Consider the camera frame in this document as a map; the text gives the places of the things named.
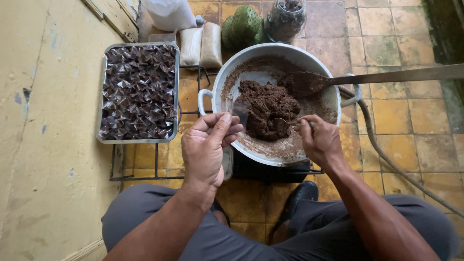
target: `metal tray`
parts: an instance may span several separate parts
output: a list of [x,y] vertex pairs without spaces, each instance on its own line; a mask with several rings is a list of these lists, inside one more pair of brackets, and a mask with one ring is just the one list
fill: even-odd
[[180,57],[180,49],[179,47],[173,42],[152,42],[152,43],[132,43],[132,44],[114,44],[110,45],[106,48],[104,54],[112,48],[115,47],[132,47],[132,46],[161,46],[167,45],[174,47],[177,52],[175,56],[175,73],[174,73],[174,109],[176,117],[174,118],[174,130],[171,136],[166,139],[137,139],[137,140],[102,140],[98,132],[100,131],[100,126],[102,124],[102,107],[103,107],[103,83],[106,82],[106,67],[108,66],[108,60],[103,58],[102,62],[102,74],[101,74],[101,81],[100,81],[100,88],[98,89],[99,94],[99,102],[98,102],[98,115],[97,115],[97,126],[95,136],[97,139],[103,144],[135,144],[135,143],[163,143],[163,142],[170,142],[177,134],[178,131],[178,120],[179,120],[179,57]]

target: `black shoe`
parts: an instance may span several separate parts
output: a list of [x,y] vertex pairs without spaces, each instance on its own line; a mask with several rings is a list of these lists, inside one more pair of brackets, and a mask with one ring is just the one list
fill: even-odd
[[221,205],[219,204],[219,201],[217,201],[216,198],[214,198],[213,205],[211,206],[210,210],[212,212],[220,211],[222,214],[224,214],[224,216],[226,217],[226,220],[227,220],[227,224],[229,225],[229,227],[231,227],[231,221],[229,219],[229,216],[226,214],[226,212],[221,207]]
[[301,184],[296,187],[296,189],[290,194],[285,202],[285,207],[282,213],[280,214],[279,220],[277,221],[274,229],[272,230],[272,234],[287,220],[290,220],[296,211],[296,206],[298,205],[298,201],[300,199],[309,199],[313,201],[317,201],[319,198],[319,189],[317,185],[312,181],[303,181]]

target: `pot handle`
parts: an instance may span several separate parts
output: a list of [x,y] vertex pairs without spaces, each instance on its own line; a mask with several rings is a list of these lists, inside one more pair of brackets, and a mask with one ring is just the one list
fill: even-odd
[[203,105],[203,96],[213,97],[213,92],[208,89],[203,89],[198,92],[198,110],[202,116],[206,115],[205,106]]
[[[345,76],[354,76],[354,74],[347,73],[343,75],[342,77],[345,77]],[[361,86],[359,84],[353,84],[353,86],[354,86],[354,97],[340,102],[340,107],[343,108],[351,104],[355,104],[361,99]]]

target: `gray pants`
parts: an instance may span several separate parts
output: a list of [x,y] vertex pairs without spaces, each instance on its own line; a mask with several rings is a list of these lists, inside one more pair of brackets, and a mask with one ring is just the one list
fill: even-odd
[[[177,190],[139,184],[123,191],[102,217],[110,251],[125,235],[161,209]],[[426,201],[384,196],[424,237],[441,260],[459,252],[460,238],[446,216]],[[288,240],[267,246],[219,223],[208,212],[179,260],[371,260],[341,200],[300,200],[288,226]]]

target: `glass jar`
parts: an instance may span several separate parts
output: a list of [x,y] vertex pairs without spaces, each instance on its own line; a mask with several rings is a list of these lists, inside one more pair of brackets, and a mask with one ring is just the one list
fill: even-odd
[[291,42],[306,23],[306,0],[276,0],[264,18],[264,29],[276,43]]

